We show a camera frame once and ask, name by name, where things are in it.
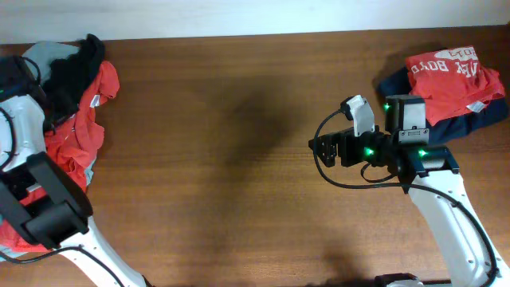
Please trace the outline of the black t-shirt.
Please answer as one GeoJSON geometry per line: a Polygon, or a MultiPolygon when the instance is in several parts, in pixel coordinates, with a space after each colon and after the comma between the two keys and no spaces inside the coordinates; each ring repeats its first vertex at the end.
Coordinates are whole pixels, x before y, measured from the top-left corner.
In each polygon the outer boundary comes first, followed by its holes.
{"type": "Polygon", "coordinates": [[[94,34],[79,40],[77,53],[53,60],[49,79],[42,85],[48,104],[45,131],[54,130],[79,111],[84,92],[95,80],[105,57],[104,43],[94,34]]]}

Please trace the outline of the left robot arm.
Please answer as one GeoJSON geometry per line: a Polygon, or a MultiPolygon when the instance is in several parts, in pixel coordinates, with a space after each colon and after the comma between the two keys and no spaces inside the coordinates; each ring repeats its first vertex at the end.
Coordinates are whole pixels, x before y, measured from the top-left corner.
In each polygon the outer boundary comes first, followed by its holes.
{"type": "Polygon", "coordinates": [[[18,265],[61,255],[97,286],[148,286],[110,246],[80,187],[50,159],[44,140],[45,94],[34,62],[1,59],[1,215],[22,239],[41,245],[35,258],[1,257],[18,265]]]}

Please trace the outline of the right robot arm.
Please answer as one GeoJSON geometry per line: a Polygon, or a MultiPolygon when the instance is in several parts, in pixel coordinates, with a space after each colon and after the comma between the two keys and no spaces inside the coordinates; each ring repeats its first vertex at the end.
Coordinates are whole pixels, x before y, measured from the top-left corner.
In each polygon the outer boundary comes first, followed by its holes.
{"type": "Polygon", "coordinates": [[[365,97],[342,102],[332,114],[345,115],[352,126],[328,134],[316,131],[308,142],[317,169],[336,163],[387,167],[389,176],[370,179],[362,188],[400,187],[409,195],[445,260],[446,286],[507,286],[509,267],[473,209],[457,161],[446,146],[429,144],[425,101],[389,96],[383,110],[385,127],[380,128],[365,97]]]}

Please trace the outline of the folded navy t-shirt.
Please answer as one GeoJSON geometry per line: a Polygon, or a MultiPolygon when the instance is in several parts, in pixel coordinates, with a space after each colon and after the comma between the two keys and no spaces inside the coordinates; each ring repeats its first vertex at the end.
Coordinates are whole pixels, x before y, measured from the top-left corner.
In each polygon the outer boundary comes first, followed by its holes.
{"type": "MultiPolygon", "coordinates": [[[[411,91],[408,70],[402,67],[376,85],[376,92],[382,98],[393,95],[408,94],[411,91]]],[[[493,100],[478,113],[469,113],[439,121],[434,126],[426,122],[430,130],[429,145],[441,145],[469,135],[480,128],[497,124],[508,117],[509,108],[505,99],[493,100]]]]}

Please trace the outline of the folded red printed t-shirt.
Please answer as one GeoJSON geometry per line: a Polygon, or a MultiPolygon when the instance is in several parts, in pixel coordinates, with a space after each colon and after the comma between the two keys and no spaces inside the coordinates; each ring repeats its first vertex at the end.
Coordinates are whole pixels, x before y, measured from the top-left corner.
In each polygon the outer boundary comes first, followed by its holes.
{"type": "Polygon", "coordinates": [[[406,59],[411,94],[426,103],[426,119],[438,122],[478,113],[505,97],[500,74],[484,67],[473,46],[421,53],[406,59]]]}

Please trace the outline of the crumpled red t-shirt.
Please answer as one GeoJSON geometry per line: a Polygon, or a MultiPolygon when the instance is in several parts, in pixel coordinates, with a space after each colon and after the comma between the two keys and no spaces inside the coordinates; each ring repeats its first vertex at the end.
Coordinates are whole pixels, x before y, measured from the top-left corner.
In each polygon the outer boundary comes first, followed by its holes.
{"type": "MultiPolygon", "coordinates": [[[[79,111],[70,116],[54,130],[44,131],[46,152],[57,166],[64,171],[85,193],[88,186],[78,171],[86,168],[104,142],[104,128],[96,123],[96,106],[114,98],[120,89],[119,79],[113,65],[103,61],[98,75],[84,92],[79,111]]],[[[45,96],[41,108],[45,112],[48,104],[45,96]]],[[[14,231],[1,215],[1,243],[16,252],[45,252],[41,246],[32,246],[14,231]]]]}

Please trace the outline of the grey t-shirt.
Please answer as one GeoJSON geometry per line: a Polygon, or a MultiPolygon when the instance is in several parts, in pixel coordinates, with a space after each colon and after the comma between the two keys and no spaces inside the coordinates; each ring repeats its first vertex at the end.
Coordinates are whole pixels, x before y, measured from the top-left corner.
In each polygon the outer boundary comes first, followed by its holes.
{"type": "MultiPolygon", "coordinates": [[[[42,41],[33,45],[29,48],[25,53],[23,53],[23,57],[28,57],[30,60],[35,61],[38,68],[41,71],[41,83],[44,84],[47,80],[49,80],[51,72],[50,72],[50,64],[51,62],[57,59],[67,59],[70,55],[78,53],[79,48],[73,45],[66,45],[56,42],[50,41],[42,41]]],[[[96,162],[96,156],[92,157],[92,161],[86,167],[82,167],[82,171],[78,171],[78,177],[81,177],[85,180],[85,186],[88,186],[92,181],[93,164],[96,162]]],[[[18,258],[27,252],[16,252],[10,246],[6,246],[1,243],[1,252],[5,255],[18,258]]]]}

